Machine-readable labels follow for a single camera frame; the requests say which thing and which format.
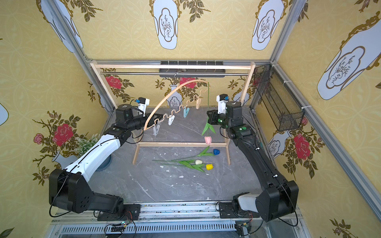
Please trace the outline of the curved wooden clip hanger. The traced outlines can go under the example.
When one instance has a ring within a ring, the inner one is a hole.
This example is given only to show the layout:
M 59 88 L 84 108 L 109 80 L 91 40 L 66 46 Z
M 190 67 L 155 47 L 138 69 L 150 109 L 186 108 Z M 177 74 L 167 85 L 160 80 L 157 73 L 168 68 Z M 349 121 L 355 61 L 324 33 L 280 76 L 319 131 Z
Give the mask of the curved wooden clip hanger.
M 151 113 L 158 113 L 160 107 L 164 103 L 167 103 L 171 111 L 163 114 L 162 121 L 155 125 L 148 125 L 151 117 L 148 116 L 143 131 L 151 128 L 156 128 L 163 121 L 168 121 L 171 125 L 175 119 L 175 115 L 179 112 L 188 114 L 188 108 L 192 103 L 195 103 L 196 108 L 200 107 L 202 95 L 207 93 L 207 84 L 209 82 L 204 79 L 190 78 L 178 80 L 178 84 L 172 85 L 171 90 L 165 95 L 165 97 L 158 103 Z

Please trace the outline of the pink artificial tulip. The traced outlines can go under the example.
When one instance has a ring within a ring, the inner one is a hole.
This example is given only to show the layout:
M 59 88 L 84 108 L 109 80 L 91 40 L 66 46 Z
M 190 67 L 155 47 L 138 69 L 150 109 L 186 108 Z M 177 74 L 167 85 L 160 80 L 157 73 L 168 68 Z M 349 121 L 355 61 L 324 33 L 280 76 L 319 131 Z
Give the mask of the pink artificial tulip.
M 207 109 L 209 110 L 209 99 L 210 99 L 210 84 L 207 84 Z M 207 120 L 204 126 L 204 129 L 202 131 L 202 134 L 204 136 L 204 141 L 207 145 L 212 144 L 212 137 L 209 135 L 209 131 L 213 134 L 216 134 L 215 129 L 212 124 L 209 123 L 210 116 L 207 116 Z

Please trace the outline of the blue artificial tulip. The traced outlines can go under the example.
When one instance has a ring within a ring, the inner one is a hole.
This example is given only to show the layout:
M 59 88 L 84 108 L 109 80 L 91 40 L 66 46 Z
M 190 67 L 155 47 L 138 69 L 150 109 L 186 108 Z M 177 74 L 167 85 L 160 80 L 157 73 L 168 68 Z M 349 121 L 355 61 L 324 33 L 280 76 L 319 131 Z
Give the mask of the blue artificial tulip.
M 175 159 L 175 160 L 172 160 L 172 161 L 174 162 L 174 161 L 192 160 L 192 159 L 194 159 L 196 157 L 216 156 L 216 155 L 219 155 L 219 154 L 220 154 L 220 150 L 219 149 L 212 149 L 212 150 L 210 150 L 210 147 L 208 146 L 203 151 L 201 151 L 200 153 L 198 153 L 195 156 L 185 157 L 185 158 L 181 158 L 181 159 Z

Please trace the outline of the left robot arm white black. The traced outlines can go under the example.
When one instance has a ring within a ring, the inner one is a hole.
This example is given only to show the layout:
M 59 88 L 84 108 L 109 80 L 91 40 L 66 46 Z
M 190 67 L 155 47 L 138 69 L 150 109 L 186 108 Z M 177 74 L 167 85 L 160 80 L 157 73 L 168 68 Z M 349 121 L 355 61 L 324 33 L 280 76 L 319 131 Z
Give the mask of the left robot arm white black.
M 67 212 L 99 211 L 122 218 L 123 198 L 96 193 L 88 182 L 103 162 L 132 136 L 134 130 L 144 130 L 163 119 L 163 114 L 146 114 L 140 108 L 123 104 L 116 109 L 116 122 L 98 142 L 79 159 L 64 169 L 55 169 L 49 176 L 49 204 Z

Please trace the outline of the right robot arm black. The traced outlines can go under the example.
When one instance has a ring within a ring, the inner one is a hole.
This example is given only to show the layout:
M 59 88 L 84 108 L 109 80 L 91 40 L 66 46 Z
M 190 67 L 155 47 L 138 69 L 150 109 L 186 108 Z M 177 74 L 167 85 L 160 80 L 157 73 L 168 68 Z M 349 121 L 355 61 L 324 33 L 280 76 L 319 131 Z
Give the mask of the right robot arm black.
M 254 129 L 244 122 L 242 105 L 227 102 L 225 113 L 207 111 L 208 123 L 226 129 L 228 137 L 243 152 L 260 182 L 262 193 L 255 196 L 249 192 L 233 197 L 236 214 L 254 212 L 264 221 L 281 219 L 296 211 L 299 188 L 295 181 L 288 181 L 275 167 L 261 148 Z

